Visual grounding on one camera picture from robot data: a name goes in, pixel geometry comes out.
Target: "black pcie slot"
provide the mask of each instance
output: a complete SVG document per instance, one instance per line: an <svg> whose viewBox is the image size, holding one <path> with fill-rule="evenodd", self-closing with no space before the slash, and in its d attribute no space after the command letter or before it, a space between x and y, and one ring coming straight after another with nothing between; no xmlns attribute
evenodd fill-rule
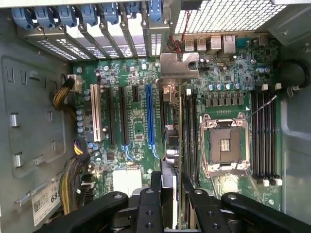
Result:
<svg viewBox="0 0 311 233"><path fill-rule="evenodd" d="M164 127L167 124L167 118L166 118L166 108L164 105L164 99L163 99L163 91L159 91L159 99L160 99L160 114L161 114L161 136L162 136L162 142L164 142Z"/></svg>
<svg viewBox="0 0 311 233"><path fill-rule="evenodd" d="M128 135L128 119L127 119L127 106L125 88L119 87L119 101L120 101L120 118L121 118L121 141L122 145L129 144Z"/></svg>
<svg viewBox="0 0 311 233"><path fill-rule="evenodd" d="M113 89L112 87L108 88L107 91L107 99L108 99L108 109L109 109L109 139L110 145L116 145L116 115L115 115L115 106L113 101Z"/></svg>
<svg viewBox="0 0 311 233"><path fill-rule="evenodd" d="M133 102L134 103L138 103L139 102L138 86L137 85L132 86L132 97L133 97Z"/></svg>

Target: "cpu socket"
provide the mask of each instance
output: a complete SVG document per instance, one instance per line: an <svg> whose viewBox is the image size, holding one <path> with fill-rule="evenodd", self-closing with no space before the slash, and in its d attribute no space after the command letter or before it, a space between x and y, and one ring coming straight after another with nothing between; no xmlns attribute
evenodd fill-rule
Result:
<svg viewBox="0 0 311 233"><path fill-rule="evenodd" d="M205 155L205 137L209 156ZM204 114L201 121L202 156L206 157L206 173L228 170L246 170L249 163L249 129L244 113L233 119L212 119Z"/></svg>

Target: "blue pcie slot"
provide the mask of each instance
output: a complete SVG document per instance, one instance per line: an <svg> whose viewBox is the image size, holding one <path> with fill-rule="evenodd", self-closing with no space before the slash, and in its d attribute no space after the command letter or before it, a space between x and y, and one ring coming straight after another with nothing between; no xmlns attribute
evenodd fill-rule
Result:
<svg viewBox="0 0 311 233"><path fill-rule="evenodd" d="M152 88L150 84L146 85L146 101L147 101L147 124L148 124L148 145L149 148L155 144L154 114L152 103Z"/></svg>

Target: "white pcie slot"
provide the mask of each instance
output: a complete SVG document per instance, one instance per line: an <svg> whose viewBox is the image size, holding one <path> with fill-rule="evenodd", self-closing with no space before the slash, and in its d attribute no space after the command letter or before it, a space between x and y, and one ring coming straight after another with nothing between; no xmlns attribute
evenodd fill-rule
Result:
<svg viewBox="0 0 311 233"><path fill-rule="evenodd" d="M92 102L94 142L101 142L104 138L103 127L102 127L100 90L101 89L99 85L91 84L91 102Z"/></svg>

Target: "red wire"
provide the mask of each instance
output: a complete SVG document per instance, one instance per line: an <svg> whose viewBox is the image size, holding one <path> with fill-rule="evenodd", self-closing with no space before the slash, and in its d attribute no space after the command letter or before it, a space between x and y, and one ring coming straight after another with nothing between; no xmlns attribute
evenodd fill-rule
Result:
<svg viewBox="0 0 311 233"><path fill-rule="evenodd" d="M186 34L186 31L187 31L187 27L188 27L188 23L189 23L189 19L190 19L190 12L186 11L186 14L187 14L186 25L185 25L183 33L181 34L180 41L178 43L176 43L174 38L172 36L170 36L170 40L175 45L175 48L172 49L171 47L167 46L169 48L169 50L171 50L172 52L178 53L178 54L183 54L183 52L180 49L180 45L181 45L181 43L184 42L184 39L185 39L185 34Z"/></svg>

